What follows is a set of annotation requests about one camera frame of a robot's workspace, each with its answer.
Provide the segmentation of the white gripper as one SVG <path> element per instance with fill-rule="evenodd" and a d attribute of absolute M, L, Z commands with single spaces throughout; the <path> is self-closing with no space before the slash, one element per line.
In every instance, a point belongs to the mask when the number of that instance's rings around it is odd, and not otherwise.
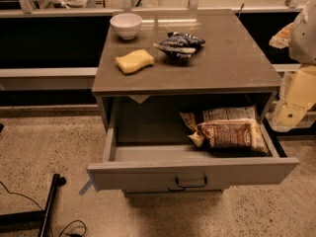
<path fill-rule="evenodd" d="M 289 46 L 293 23 L 279 30 L 269 41 L 274 48 Z M 288 132 L 303 120 L 316 104 L 316 66 L 301 65 L 295 72 L 286 73 L 284 103 L 274 102 L 267 120 L 274 131 Z"/>

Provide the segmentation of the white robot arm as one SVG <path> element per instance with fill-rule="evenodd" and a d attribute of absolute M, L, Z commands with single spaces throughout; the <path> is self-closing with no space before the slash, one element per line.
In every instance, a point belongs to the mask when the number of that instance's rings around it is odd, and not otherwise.
<path fill-rule="evenodd" d="M 269 45 L 288 48 L 289 57 L 300 64 L 281 80 L 279 100 L 269 121 L 275 131 L 295 128 L 316 104 L 316 0 L 310 0 L 295 20 L 278 31 Z"/>

